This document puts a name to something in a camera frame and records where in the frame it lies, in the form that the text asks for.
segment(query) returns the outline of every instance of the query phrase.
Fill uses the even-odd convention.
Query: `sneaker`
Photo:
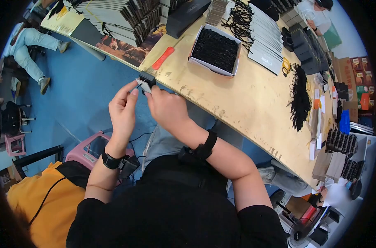
[[[40,87],[40,93],[42,95],[45,95],[47,87],[50,83],[50,77],[42,77],[41,80],[39,80],[39,87]]]
[[[71,44],[71,42],[60,42],[57,48],[59,49],[60,53],[65,52],[65,50],[68,48],[68,46]]]
[[[273,166],[269,166],[266,168],[258,168],[258,171],[260,172],[262,181],[264,184],[272,184],[272,180],[276,175],[275,169]]]

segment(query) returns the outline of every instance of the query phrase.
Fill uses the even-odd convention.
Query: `small black box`
[[[209,7],[210,0],[186,2],[167,17],[166,34],[178,39]]]

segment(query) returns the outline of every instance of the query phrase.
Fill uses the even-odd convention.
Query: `black smartwatch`
[[[209,132],[209,136],[204,144],[200,144],[195,150],[192,151],[192,155],[200,160],[205,160],[206,158],[210,157],[212,154],[212,148],[217,142],[217,134],[210,129],[207,130]]]
[[[101,157],[103,158],[104,165],[112,170],[115,170],[116,168],[123,169],[123,166],[125,165],[126,161],[130,158],[130,156],[128,155],[123,156],[121,158],[113,158],[106,153],[105,149],[101,154]]]

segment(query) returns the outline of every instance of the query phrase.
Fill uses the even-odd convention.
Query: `hand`
[[[125,155],[127,143],[136,123],[134,113],[138,98],[138,89],[134,89],[136,86],[136,80],[126,84],[108,104],[113,133],[106,146],[106,153],[113,158],[121,158]]]
[[[145,93],[152,117],[172,135],[183,129],[190,122],[185,99],[176,94],[161,91],[156,85],[151,88],[152,93]]]
[[[316,29],[316,25],[314,25],[314,21],[313,21],[313,20],[306,20],[306,22],[308,23],[308,25],[309,25],[313,30]]]

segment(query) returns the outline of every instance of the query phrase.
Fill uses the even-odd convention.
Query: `light blue jeans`
[[[12,46],[11,54],[17,64],[39,84],[39,79],[45,75],[30,57],[27,46],[41,46],[56,51],[59,43],[60,41],[55,37],[42,34],[34,28],[26,28],[21,31],[16,43]]]
[[[188,109],[188,116],[196,122],[196,124],[204,129],[206,129],[207,125],[214,121],[214,117],[201,109],[200,107],[196,106],[195,104],[187,102],[187,109]],[[216,121],[215,125],[211,129],[217,136],[224,141],[230,143],[231,145],[235,146],[239,150],[242,149],[243,146],[243,136],[224,124],[221,121]],[[147,152],[146,157],[142,163],[141,170],[144,172],[145,167],[157,157],[163,155],[175,155],[178,154],[181,148],[184,145],[182,142],[177,140],[171,133],[166,131],[160,125],[155,127],[153,134],[151,135],[148,144],[147,144]]]

